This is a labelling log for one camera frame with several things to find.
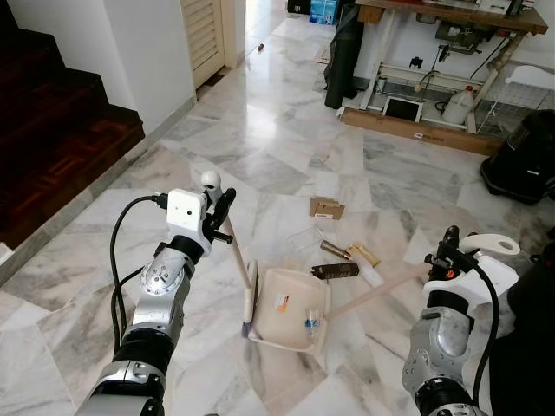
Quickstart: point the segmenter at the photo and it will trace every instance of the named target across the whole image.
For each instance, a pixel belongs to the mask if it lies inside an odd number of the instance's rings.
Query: blue box
[[[320,24],[336,22],[339,0],[312,0],[310,2],[310,21]]]

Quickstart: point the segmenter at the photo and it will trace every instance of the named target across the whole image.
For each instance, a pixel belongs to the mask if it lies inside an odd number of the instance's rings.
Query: wooden door
[[[221,4],[220,0],[181,0],[181,6],[198,88],[225,65]]]

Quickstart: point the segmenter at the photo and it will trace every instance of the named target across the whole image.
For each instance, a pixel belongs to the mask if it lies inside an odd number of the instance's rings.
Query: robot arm
[[[175,236],[170,244],[160,244],[154,260],[140,273],[140,300],[132,324],[78,416],[163,416],[167,367],[183,327],[194,267],[211,253],[214,239],[232,241],[218,228],[227,219],[235,190],[223,193],[215,172],[202,180],[204,193],[178,189],[159,197]],[[211,205],[212,214],[207,212]]]
[[[459,242],[458,228],[451,227],[437,255],[426,258],[433,266],[424,286],[427,307],[412,328],[410,352],[402,373],[403,386],[422,416],[486,416],[462,381],[473,328],[468,311],[491,301],[486,283],[470,265],[486,272],[497,296],[515,284],[518,276],[505,264],[482,255],[480,245],[502,254],[519,252],[513,240],[502,236],[470,236]]]

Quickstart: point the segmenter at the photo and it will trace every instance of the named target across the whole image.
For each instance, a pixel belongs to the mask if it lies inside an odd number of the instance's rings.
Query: wooden table
[[[478,90],[473,108],[476,108],[480,101],[486,96],[487,91],[497,79],[500,70],[505,67],[506,63],[519,46],[524,36],[527,33],[542,35],[546,33],[548,29],[544,19],[535,9],[525,10],[517,16],[505,16],[495,13],[486,13],[483,11],[458,9],[439,4],[424,3],[420,0],[356,0],[356,3],[361,5],[359,20],[362,22],[377,23],[381,20],[383,12],[388,11],[388,20],[385,24],[375,64],[370,76],[369,87],[366,90],[364,98],[362,99],[360,106],[361,110],[368,109],[369,102],[372,98],[372,94],[374,93],[374,86],[378,75],[389,75],[394,77],[406,75],[407,78],[403,79],[407,79],[409,81],[415,81],[421,78],[421,71],[414,70],[412,68],[394,67],[382,62],[387,50],[389,33],[393,25],[396,11],[421,13],[423,15],[437,16],[439,19],[455,22],[487,24],[496,28],[509,29],[512,32],[516,32],[513,34],[513,37],[509,38],[508,43],[500,50],[498,56],[492,59],[489,75],[484,82],[439,73],[429,76],[429,83],[431,85],[450,87],[452,89],[460,90],[464,89],[466,85],[473,86],[474,89]],[[475,133],[475,126],[473,127],[471,125],[472,121],[466,123],[467,131]]]

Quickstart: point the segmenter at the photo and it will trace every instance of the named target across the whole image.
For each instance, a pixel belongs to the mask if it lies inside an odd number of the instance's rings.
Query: wooden stair
[[[65,68],[54,37],[0,0],[0,241],[15,249],[144,136],[99,75]]]

